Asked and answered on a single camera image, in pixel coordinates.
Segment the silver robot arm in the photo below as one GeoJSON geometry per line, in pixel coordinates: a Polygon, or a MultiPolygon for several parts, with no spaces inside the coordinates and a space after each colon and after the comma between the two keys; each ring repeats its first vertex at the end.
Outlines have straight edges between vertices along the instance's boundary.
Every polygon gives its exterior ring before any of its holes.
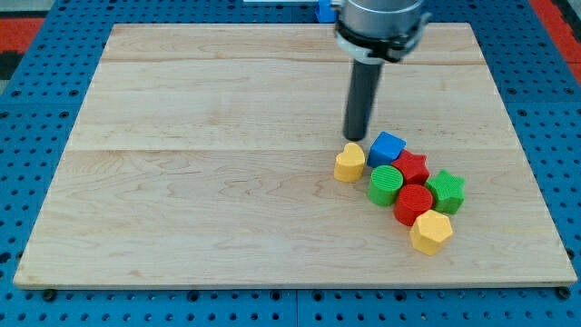
{"type": "Polygon", "coordinates": [[[431,17],[424,0],[342,0],[338,47],[361,64],[397,63],[419,44],[431,17]]]}

